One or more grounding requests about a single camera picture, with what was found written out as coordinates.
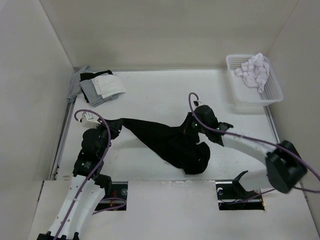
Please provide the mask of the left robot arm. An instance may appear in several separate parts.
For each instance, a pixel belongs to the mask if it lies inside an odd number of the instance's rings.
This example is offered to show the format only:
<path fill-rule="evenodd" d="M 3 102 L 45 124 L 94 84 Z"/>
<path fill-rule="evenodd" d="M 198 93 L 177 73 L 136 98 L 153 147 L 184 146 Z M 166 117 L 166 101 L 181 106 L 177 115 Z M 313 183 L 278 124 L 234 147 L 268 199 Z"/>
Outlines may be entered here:
<path fill-rule="evenodd" d="M 112 195 L 112 179 L 101 174 L 111 141 L 121 132 L 123 120 L 98 120 L 82 135 L 65 200 L 47 233 L 39 240 L 79 240 L 99 202 Z"/>

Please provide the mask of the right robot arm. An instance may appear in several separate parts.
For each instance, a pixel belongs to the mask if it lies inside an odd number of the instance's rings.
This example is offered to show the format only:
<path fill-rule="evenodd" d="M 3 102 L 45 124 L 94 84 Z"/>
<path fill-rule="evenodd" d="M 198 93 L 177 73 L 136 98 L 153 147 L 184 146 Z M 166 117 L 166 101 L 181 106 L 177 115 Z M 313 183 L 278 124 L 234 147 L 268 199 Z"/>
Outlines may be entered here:
<path fill-rule="evenodd" d="M 233 131 L 233 125 L 219 122 L 208 105 L 197 106 L 194 114 L 192 127 L 205 134 L 211 142 L 237 150 L 264 165 L 261 170 L 245 170 L 233 180 L 231 190 L 236 197 L 243 198 L 251 191 L 264 188 L 274 188 L 287 194 L 308 172 L 300 161 L 290 155 L 298 155 L 291 142 L 283 141 L 273 146 L 246 139 Z"/>

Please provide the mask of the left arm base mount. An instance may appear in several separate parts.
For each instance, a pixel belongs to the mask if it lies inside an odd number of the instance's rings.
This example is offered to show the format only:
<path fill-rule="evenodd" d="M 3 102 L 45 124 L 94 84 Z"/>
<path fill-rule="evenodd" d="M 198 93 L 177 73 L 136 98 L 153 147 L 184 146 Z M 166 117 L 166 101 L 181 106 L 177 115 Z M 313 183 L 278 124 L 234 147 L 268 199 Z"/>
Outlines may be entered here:
<path fill-rule="evenodd" d="M 129 183 L 127 181 L 113 182 L 94 211 L 125 211 L 128 189 Z"/>

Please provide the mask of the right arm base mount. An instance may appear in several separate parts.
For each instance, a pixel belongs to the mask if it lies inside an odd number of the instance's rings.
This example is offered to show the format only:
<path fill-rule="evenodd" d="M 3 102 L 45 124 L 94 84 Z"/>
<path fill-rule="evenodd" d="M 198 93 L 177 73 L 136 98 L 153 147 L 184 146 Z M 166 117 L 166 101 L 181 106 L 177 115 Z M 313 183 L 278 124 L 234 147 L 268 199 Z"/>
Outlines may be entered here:
<path fill-rule="evenodd" d="M 261 193 L 260 190 L 246 191 L 238 183 L 232 181 L 215 182 L 218 208 L 221 211 L 265 210 L 262 196 L 252 198 Z"/>

